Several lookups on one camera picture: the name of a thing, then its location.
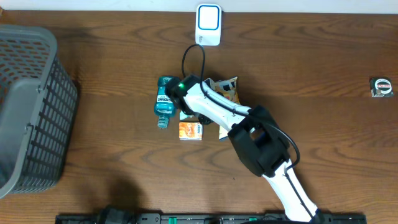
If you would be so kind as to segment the light teal small packet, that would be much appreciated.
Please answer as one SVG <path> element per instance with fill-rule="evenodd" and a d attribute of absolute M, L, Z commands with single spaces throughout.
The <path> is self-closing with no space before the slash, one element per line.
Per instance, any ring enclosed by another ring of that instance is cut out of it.
<path fill-rule="evenodd" d="M 194 117 L 194 115 L 187 115 L 183 111 L 181 111 L 180 114 L 179 114 L 179 119 L 181 121 L 183 121 L 185 119 L 188 119 L 188 118 L 193 118 L 193 117 Z"/>

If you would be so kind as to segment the teal mouthwash bottle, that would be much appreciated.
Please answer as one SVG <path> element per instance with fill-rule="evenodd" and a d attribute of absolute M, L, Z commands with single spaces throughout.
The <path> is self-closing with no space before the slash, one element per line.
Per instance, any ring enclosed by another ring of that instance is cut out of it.
<path fill-rule="evenodd" d="M 173 79 L 174 77 L 172 76 L 162 76 L 157 82 L 157 98 L 154 105 L 154 113 L 159 117 L 157 122 L 159 129 L 167 129 L 170 118 L 173 118 L 177 111 L 166 94 L 166 86 Z"/>

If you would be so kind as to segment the orange tissue pack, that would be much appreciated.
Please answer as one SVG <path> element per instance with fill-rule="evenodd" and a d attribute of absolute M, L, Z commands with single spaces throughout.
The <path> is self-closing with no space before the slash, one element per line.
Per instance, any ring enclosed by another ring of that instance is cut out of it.
<path fill-rule="evenodd" d="M 203 126 L 198 122 L 179 122 L 179 139 L 184 141 L 201 141 Z"/>

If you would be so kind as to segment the yellow snack bag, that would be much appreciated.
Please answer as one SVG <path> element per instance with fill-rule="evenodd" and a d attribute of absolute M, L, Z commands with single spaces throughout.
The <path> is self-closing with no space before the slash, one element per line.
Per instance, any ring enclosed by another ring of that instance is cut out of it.
<path fill-rule="evenodd" d="M 218 80 L 216 82 L 211 78 L 207 78 L 205 83 L 219 95 L 224 96 L 226 99 L 234 103 L 240 104 L 236 90 L 237 81 L 237 77 L 230 78 L 229 80 Z"/>

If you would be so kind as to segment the green round-label packet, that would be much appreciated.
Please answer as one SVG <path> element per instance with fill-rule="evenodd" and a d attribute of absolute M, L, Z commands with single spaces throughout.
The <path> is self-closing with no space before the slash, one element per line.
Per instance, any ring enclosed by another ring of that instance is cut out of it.
<path fill-rule="evenodd" d="M 394 91 L 391 80 L 386 77 L 371 78 L 369 80 L 371 96 L 373 98 L 393 97 Z"/>

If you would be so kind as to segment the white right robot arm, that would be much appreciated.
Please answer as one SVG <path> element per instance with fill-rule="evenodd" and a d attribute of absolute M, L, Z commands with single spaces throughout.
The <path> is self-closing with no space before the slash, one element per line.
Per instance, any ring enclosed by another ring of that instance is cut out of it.
<path fill-rule="evenodd" d="M 227 130 L 239 160 L 251 173 L 268 181 L 289 220 L 302 223 L 318 220 L 318 207 L 294 172 L 300 162 L 299 148 L 267 109 L 235 103 L 195 75 L 183 80 L 171 78 L 165 94 L 184 113 L 202 116 Z"/>

